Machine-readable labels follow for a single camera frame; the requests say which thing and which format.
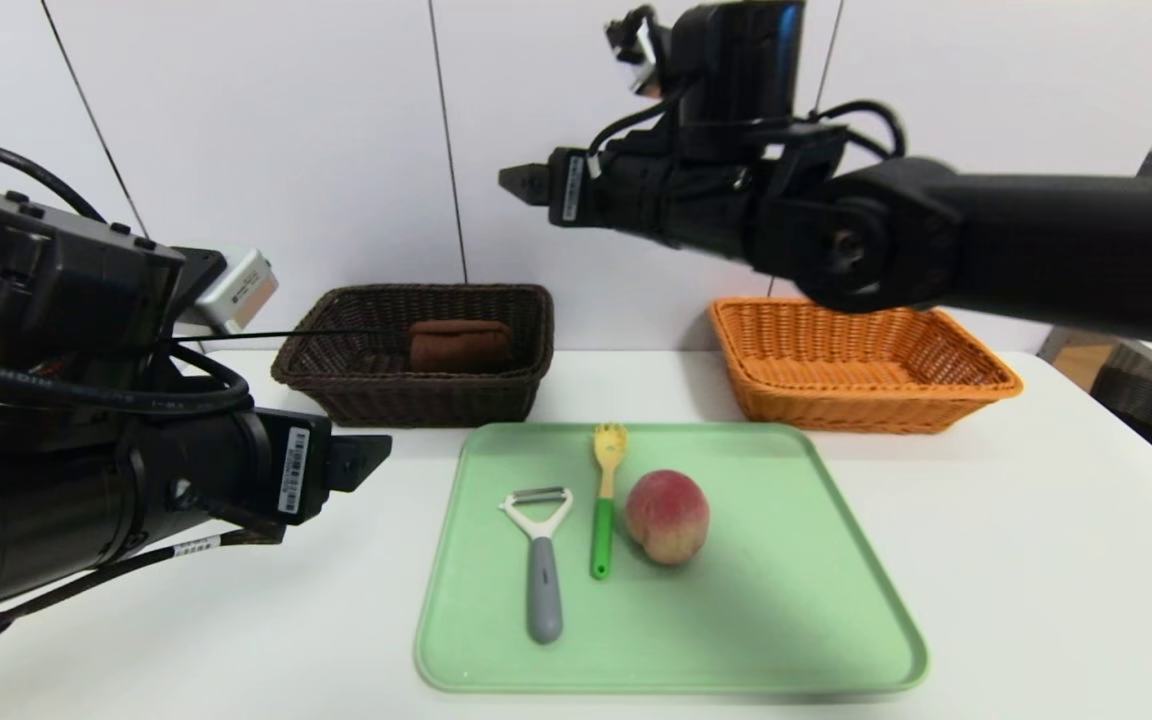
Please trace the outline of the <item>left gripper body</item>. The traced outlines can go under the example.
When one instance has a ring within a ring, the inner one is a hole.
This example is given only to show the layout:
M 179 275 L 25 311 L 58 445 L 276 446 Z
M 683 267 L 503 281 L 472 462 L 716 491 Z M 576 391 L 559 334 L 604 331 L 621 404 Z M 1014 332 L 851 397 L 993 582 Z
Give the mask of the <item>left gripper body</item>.
M 300 525 L 326 498 L 325 416 L 252 409 L 157 420 L 157 484 L 165 520 L 197 526 L 212 509 Z

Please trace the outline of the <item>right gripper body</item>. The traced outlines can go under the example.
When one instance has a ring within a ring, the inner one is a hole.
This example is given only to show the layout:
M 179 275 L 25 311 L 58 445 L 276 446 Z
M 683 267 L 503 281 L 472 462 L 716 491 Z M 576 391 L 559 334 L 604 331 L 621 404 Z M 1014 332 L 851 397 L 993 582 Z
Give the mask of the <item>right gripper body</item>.
M 598 164 L 602 173 L 594 177 L 584 151 L 556 149 L 550 156 L 550 225 L 647 236 L 643 205 L 646 156 L 604 151 Z

